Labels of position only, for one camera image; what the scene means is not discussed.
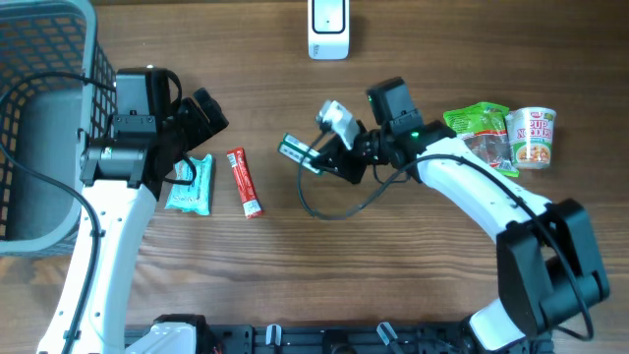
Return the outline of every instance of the red snack stick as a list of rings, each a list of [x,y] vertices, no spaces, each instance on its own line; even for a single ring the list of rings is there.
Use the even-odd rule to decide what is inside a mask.
[[[240,200],[243,202],[245,216],[254,218],[262,215],[262,207],[257,202],[256,188],[254,188],[254,182],[245,160],[245,150],[242,147],[231,149],[227,151],[227,158],[229,158],[229,163],[232,165],[232,172],[234,172],[234,179],[238,185],[238,192],[240,193]]]

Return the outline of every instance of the wire mesh basket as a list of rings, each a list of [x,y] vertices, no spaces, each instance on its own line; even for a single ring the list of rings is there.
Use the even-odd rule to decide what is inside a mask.
[[[0,93],[41,72],[70,72],[111,86],[87,0],[0,2]],[[0,107],[1,139],[17,161],[80,191],[79,158],[116,108],[114,92],[61,78],[23,84]],[[0,152],[0,256],[72,253],[81,205],[14,168]]]

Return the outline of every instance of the cup noodles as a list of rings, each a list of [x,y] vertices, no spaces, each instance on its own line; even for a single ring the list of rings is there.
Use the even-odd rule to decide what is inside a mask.
[[[555,111],[543,107],[520,108],[505,117],[511,161],[518,168],[550,166]]]

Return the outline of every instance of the wooden table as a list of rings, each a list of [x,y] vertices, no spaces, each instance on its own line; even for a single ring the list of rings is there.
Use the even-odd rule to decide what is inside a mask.
[[[551,168],[523,171],[517,182],[588,209],[612,294],[592,308],[595,341],[557,334],[557,352],[626,352],[628,11],[623,1],[353,1],[350,58],[316,62],[305,1],[97,8],[99,41],[116,68],[169,68],[184,94],[206,87],[230,121],[192,152],[217,158],[212,216],[164,210],[164,189],[138,256],[128,324],[166,313],[204,314],[212,324],[459,321],[494,299],[493,245],[445,197],[409,182],[348,221],[314,220],[297,198],[296,164],[276,151],[284,132],[311,141],[329,98],[375,128],[364,90],[401,76],[427,122],[482,100],[558,112]],[[264,217],[243,215],[225,157],[237,146]],[[305,180],[309,200],[326,210],[375,187],[370,174],[358,187]],[[68,262],[0,260],[1,352],[34,352]],[[578,318],[570,324],[583,330]]]

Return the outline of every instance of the green snack bag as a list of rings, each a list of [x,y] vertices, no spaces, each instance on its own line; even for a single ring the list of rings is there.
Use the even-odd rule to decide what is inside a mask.
[[[520,173],[511,163],[511,153],[504,117],[509,108],[480,102],[463,109],[443,113],[443,119],[468,148],[481,160],[505,176]]]

